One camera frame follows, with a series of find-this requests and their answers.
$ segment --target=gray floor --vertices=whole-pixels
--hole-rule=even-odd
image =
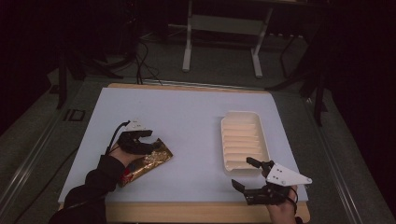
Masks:
[[[228,44],[214,41],[210,35],[195,33],[194,36],[198,37],[193,41],[191,70],[184,73],[181,66],[185,34],[178,28],[175,28],[175,34],[166,44],[156,41],[153,35],[145,37],[143,42],[148,46],[146,64],[149,70],[142,68],[143,77],[152,76],[151,71],[154,74],[159,72],[157,78],[162,84],[196,83],[258,90],[285,80],[277,59],[287,44],[282,37],[269,36],[264,40],[260,52],[264,78],[257,79],[249,47],[245,45],[253,45],[254,40],[238,37],[235,40],[238,44]],[[305,47],[304,41],[298,39],[285,55],[289,71],[297,64]],[[143,57],[145,53],[145,47],[140,45],[139,55]],[[46,93],[1,136],[0,190],[15,195],[10,197],[7,207],[1,208],[4,214],[1,223],[14,223],[31,202],[33,205],[18,223],[46,223],[49,220],[58,208],[57,200],[72,165],[73,154],[40,197],[35,199],[36,195],[67,156],[78,148],[100,90],[112,82],[134,83],[135,71],[136,64],[116,71],[125,76],[123,80],[98,76],[94,72],[90,72],[84,81],[70,77],[68,101],[63,109],[56,109],[57,95]],[[49,77],[56,83],[57,71]],[[152,79],[145,83],[158,85],[160,81]],[[315,99],[302,99],[298,94],[300,86],[301,83],[296,83],[281,92],[274,92],[274,97],[299,169],[313,176],[317,183],[307,189],[310,223],[395,223],[332,101],[331,93],[325,92],[327,112],[322,113],[323,127],[318,128],[312,120],[312,105],[309,103]],[[67,121],[64,120],[67,109],[85,110],[87,114],[81,122]],[[37,160],[27,165],[32,169],[22,178],[24,187],[8,190],[14,174],[28,157],[37,157]]]

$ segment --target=white plastic tray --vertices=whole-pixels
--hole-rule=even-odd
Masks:
[[[224,171],[227,175],[258,175],[246,162],[247,157],[269,161],[267,145],[259,115],[247,111],[230,111],[221,121]]]

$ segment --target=gold foil package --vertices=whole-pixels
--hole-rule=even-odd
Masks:
[[[125,187],[127,184],[135,181],[138,177],[148,173],[173,157],[172,152],[160,138],[158,138],[153,145],[159,147],[154,149],[150,155],[132,162],[125,168],[125,171],[119,181],[120,187]]]

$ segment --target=person's arm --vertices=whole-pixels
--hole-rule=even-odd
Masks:
[[[295,191],[297,186],[291,186],[294,190],[290,190],[289,198],[294,200],[296,197]],[[295,217],[294,205],[286,200],[284,203],[279,205],[266,205],[268,212],[270,213],[271,221],[274,224],[298,224],[297,220],[301,220],[299,217]]]
[[[106,195],[116,188],[125,167],[143,157],[124,152],[117,144],[113,149],[101,156],[97,168],[87,174],[84,185],[68,192],[64,209],[52,216],[49,224],[106,223]]]

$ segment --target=dark background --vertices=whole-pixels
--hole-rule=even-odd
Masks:
[[[46,74],[58,66],[59,37],[67,36],[90,57],[103,57],[113,49],[111,34],[125,23],[126,1],[0,0],[0,134],[50,88]],[[184,0],[141,1],[135,16],[163,39],[167,23],[186,24]],[[198,10],[207,12],[203,2]],[[327,64],[326,88],[352,132],[376,184],[393,215],[396,214],[394,178],[396,144],[395,44],[396,6],[391,1],[334,2],[326,34],[304,59],[307,67],[318,64],[329,50],[335,57]],[[259,17],[256,7],[228,6],[222,15]],[[272,33],[292,34],[295,22],[311,14],[294,15],[295,7],[276,8],[270,21]]]

